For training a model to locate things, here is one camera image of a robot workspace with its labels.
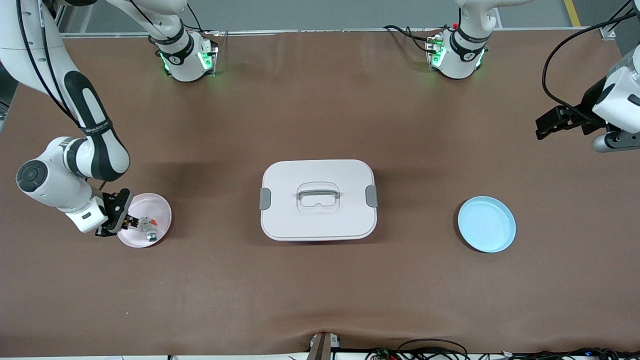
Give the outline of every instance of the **brown tablecloth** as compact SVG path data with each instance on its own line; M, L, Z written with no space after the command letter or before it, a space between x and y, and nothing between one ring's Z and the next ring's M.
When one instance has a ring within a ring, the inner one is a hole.
M106 190L165 196L170 234L130 249L81 234L21 194L20 165L80 136L45 96L19 88L0 136L0 354L265 354L317 331L343 347L440 337L473 352L640 347L640 152L597 154L580 130L537 141L555 104L543 62L567 31L496 32L483 66L429 72L410 39L290 33L220 40L218 74L179 83L140 39L66 41L123 143ZM619 54L596 33L550 70L579 101ZM354 158L378 185L368 238L279 243L258 192L281 160ZM502 200L518 232L470 250L455 214Z

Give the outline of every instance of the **box lid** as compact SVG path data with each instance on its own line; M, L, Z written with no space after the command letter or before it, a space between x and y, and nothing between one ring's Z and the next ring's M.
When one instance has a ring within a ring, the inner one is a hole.
M377 206L373 171L360 160L281 161L262 178L262 230L274 240L360 239Z

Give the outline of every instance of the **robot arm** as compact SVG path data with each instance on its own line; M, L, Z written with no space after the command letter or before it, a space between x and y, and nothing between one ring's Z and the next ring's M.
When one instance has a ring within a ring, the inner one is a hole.
M457 28L445 28L428 45L429 64L443 75L463 79L480 65L484 46L497 23L496 8L533 0L455 0L460 7Z
M138 22L158 46L164 67L178 81L195 81L215 72L218 45L186 31L178 14L186 0L107 0Z
M635 13L618 19L591 26L572 35L597 29L612 22L636 17L640 20L638 5L634 0ZM605 128L606 133L593 139L592 146L597 152L613 152L640 149L640 45L631 50L616 63L606 77L589 88L580 104L570 104L552 97L562 105L549 110L536 120L536 136L539 140L560 130L581 127L584 135Z
M64 212L82 232L104 225L108 228L102 233L117 232L131 194L125 189L105 198L85 178L118 179L129 168L127 150L91 82L69 58L42 2L0 0L0 8L0 58L7 71L22 84L66 104L85 135L53 140L20 168L18 186L31 198Z

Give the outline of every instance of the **box handle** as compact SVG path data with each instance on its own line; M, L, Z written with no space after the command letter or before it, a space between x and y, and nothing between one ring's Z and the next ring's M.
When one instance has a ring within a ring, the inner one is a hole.
M305 196L315 196L315 195L332 195L336 199L340 197L340 193L335 190L305 190L303 192L298 193L298 199L302 199Z

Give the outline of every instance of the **gray side clip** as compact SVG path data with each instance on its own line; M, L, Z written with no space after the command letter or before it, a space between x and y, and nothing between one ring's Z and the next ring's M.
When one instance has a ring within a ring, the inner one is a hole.
M367 205L372 208L378 207L378 193L376 191L376 185L369 185L364 190L365 198L367 199Z
M271 190L260 188L260 210L267 210L271 207Z

